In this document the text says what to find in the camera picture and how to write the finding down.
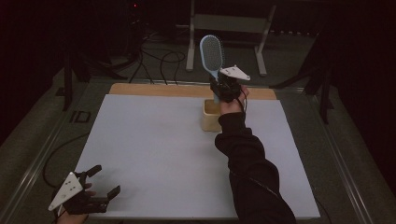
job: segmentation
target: metal stand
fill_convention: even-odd
[[[262,57],[262,49],[264,48],[265,40],[267,39],[270,31],[271,22],[276,10],[275,5],[271,7],[270,13],[266,19],[195,14],[194,5],[195,1],[191,0],[190,43],[186,65],[186,70],[188,72],[192,71],[194,66],[194,31],[196,29],[202,29],[262,34],[262,41],[259,46],[255,47],[254,52],[256,55],[257,65],[259,66],[260,76],[265,77],[267,75],[264,59]]]

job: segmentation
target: black jacket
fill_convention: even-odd
[[[265,159],[260,139],[245,126],[244,113],[219,118],[222,133],[216,147],[229,161],[233,203],[241,223],[296,223],[279,193],[279,172]]]

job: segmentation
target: cable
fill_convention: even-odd
[[[166,85],[167,85],[168,83],[167,83],[166,78],[165,78],[165,75],[164,75],[164,73],[163,73],[163,63],[177,63],[177,69],[176,69],[176,71],[175,71],[175,73],[174,73],[174,76],[173,76],[174,81],[175,81],[175,83],[177,84],[177,79],[176,79],[176,77],[177,77],[177,71],[178,71],[178,68],[180,67],[180,63],[183,62],[184,59],[186,58],[186,55],[185,55],[184,53],[182,53],[182,52],[179,52],[179,51],[172,51],[172,50],[170,50],[170,49],[156,49],[156,50],[166,50],[166,51],[168,51],[168,52],[165,53],[161,58],[158,58],[157,56],[152,55],[152,54],[150,54],[150,53],[148,53],[148,52],[146,52],[146,51],[144,51],[144,50],[142,50],[142,52],[145,53],[145,54],[147,54],[148,56],[150,56],[150,57],[152,57],[152,58],[157,59],[157,60],[160,61],[160,74],[161,74],[161,76],[162,76],[162,78],[163,78],[163,81],[165,82]],[[176,61],[166,61],[166,60],[165,60],[165,58],[166,58],[167,56],[171,55],[171,54],[175,54],[175,55],[177,56],[177,60],[176,60]]]
[[[60,146],[58,146],[58,147],[56,147],[55,149],[53,149],[53,151],[49,154],[49,157],[46,159],[46,162],[44,163],[44,167],[43,167],[43,171],[42,171],[42,175],[43,175],[44,182],[46,182],[46,184],[47,184],[48,186],[52,187],[53,189],[56,189],[56,188],[57,188],[57,185],[51,184],[51,183],[48,181],[47,177],[46,177],[47,166],[48,166],[48,164],[49,164],[50,159],[52,158],[52,156],[55,155],[55,153],[56,153],[57,151],[59,151],[59,149],[61,149],[62,147],[64,147],[64,146],[66,146],[67,144],[70,144],[70,143],[72,143],[72,142],[78,140],[79,138],[85,137],[85,136],[87,136],[88,134],[90,134],[90,133],[84,133],[83,135],[77,136],[77,137],[75,137],[75,138],[70,139],[70,140],[67,141],[67,142],[64,142],[64,143],[61,144]]]
[[[314,195],[314,199],[315,201],[317,201],[317,203],[320,205],[320,207],[323,209],[324,213],[326,214],[327,219],[329,219],[329,223],[332,224],[332,219],[330,218],[329,213],[327,212],[326,208],[323,206],[323,204],[317,199],[317,197],[315,197]]]

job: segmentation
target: dark background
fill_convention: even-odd
[[[197,1],[196,10],[260,17],[253,11],[238,10],[238,1],[230,1],[227,7],[221,1],[216,3]],[[175,37],[175,24],[189,24],[190,16],[190,1],[182,0],[102,0],[95,1],[94,7],[91,1],[61,0],[0,4],[0,144],[51,86],[53,76],[63,67],[64,46],[73,43],[106,62],[111,55],[133,53],[138,48],[141,35],[125,29],[131,22],[142,20],[149,28]],[[131,4],[138,4],[139,9]],[[276,35],[318,34],[313,49],[319,50],[312,50],[305,66],[315,66],[312,59],[324,57],[332,67],[332,84],[394,193],[395,9],[393,1],[282,1],[272,26]],[[134,42],[125,45],[128,36]],[[87,77],[89,74],[80,75],[82,80]]]

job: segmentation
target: white board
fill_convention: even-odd
[[[103,170],[93,190],[120,194],[92,217],[236,218],[227,158],[216,133],[200,127],[204,98],[107,95],[76,168]],[[282,105],[249,100],[247,126],[280,174],[280,192],[297,218],[319,217]]]

